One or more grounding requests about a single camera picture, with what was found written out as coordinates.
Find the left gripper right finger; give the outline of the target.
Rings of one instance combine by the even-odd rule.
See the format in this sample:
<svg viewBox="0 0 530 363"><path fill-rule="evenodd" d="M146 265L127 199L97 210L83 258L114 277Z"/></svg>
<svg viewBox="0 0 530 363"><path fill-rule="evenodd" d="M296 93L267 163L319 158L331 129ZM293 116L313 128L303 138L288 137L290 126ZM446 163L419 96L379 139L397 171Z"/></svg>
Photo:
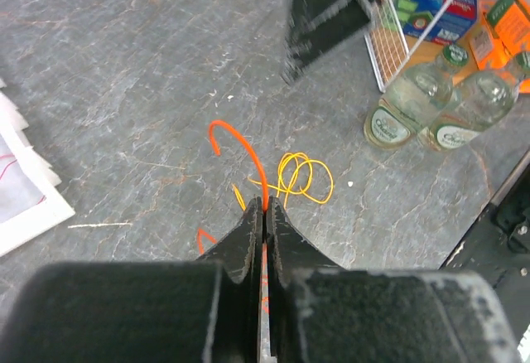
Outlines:
<svg viewBox="0 0 530 363"><path fill-rule="evenodd" d="M477 273L348 270L270 198L270 351L280 362L518 362L494 290Z"/></svg>

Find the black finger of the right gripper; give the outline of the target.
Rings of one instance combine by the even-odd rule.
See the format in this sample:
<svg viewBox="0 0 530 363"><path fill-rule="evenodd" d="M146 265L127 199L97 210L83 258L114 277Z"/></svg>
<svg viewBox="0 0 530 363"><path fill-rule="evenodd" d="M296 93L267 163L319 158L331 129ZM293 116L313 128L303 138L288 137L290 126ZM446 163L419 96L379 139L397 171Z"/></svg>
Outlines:
<svg viewBox="0 0 530 363"><path fill-rule="evenodd" d="M289 85L344 40L373 23L378 0L291 0L282 78Z"/></svg>

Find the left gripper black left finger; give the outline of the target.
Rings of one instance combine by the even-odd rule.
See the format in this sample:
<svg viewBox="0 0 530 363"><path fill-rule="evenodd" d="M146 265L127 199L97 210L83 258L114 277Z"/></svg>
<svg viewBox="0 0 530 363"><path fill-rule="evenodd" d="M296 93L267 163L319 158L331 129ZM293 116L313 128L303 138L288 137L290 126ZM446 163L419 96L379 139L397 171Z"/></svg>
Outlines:
<svg viewBox="0 0 530 363"><path fill-rule="evenodd" d="M256 362L263 209L192 261L40 268L1 335L4 362Z"/></svg>

